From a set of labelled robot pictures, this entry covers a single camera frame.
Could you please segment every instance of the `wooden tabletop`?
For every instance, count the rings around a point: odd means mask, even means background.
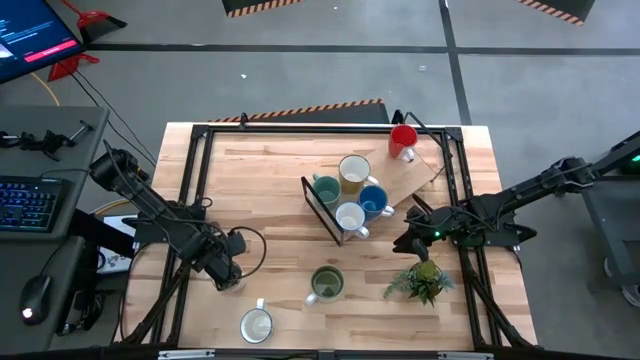
[[[153,188],[166,199],[178,197],[192,125],[167,125],[153,181]],[[488,129],[462,129],[474,192],[500,191]],[[220,293],[204,272],[191,274],[180,346],[472,349],[458,252],[449,242],[437,242],[430,248],[432,259],[452,275],[457,285],[455,290],[441,293],[435,307],[423,306],[406,296],[382,298],[393,275],[417,261],[414,255],[391,251],[393,240],[407,229],[402,220],[413,205],[411,199],[396,206],[396,216],[378,219],[370,226],[369,239],[353,238],[343,247],[336,245],[304,200],[301,176],[332,171],[344,156],[366,155],[386,141],[384,135],[216,134],[205,192],[213,199],[207,219],[218,221],[225,230],[239,225],[257,229],[267,239],[268,253],[262,268],[237,292]],[[443,166],[440,148],[428,136],[421,136],[417,152],[435,176]],[[433,207],[448,205],[444,173],[417,194]],[[248,271],[261,257],[262,243],[249,232],[243,234],[248,251],[234,261]],[[166,251],[166,245],[150,246],[135,261],[126,299],[125,334],[142,320],[158,296]],[[487,248],[486,253],[496,302],[521,334],[535,343],[516,259],[504,249]],[[310,276],[323,264],[333,264],[343,271],[345,297],[335,303],[305,307]],[[240,320],[255,307],[258,298],[266,299],[275,330],[267,341],[251,345],[240,335]],[[172,308],[170,304],[165,329],[169,329]],[[486,312],[483,306],[479,308],[483,334],[489,339]]]

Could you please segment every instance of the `teal mug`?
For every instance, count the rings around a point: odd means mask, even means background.
[[[333,210],[340,200],[340,182],[331,176],[313,174],[313,190],[318,194],[322,203]]]

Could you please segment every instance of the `potted plant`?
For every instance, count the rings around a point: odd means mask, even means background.
[[[442,290],[449,290],[455,287],[451,277],[442,271],[433,260],[427,260],[414,264],[410,269],[397,273],[383,297],[387,299],[394,291],[401,293],[411,293],[409,298],[418,297],[423,305],[427,301],[434,305],[436,296]]]

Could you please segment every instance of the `computer screen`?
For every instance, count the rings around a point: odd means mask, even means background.
[[[44,0],[0,0],[0,84],[82,51]]]

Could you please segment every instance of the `blue backlit keyboard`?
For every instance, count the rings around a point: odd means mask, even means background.
[[[51,232],[67,181],[0,176],[0,232]]]

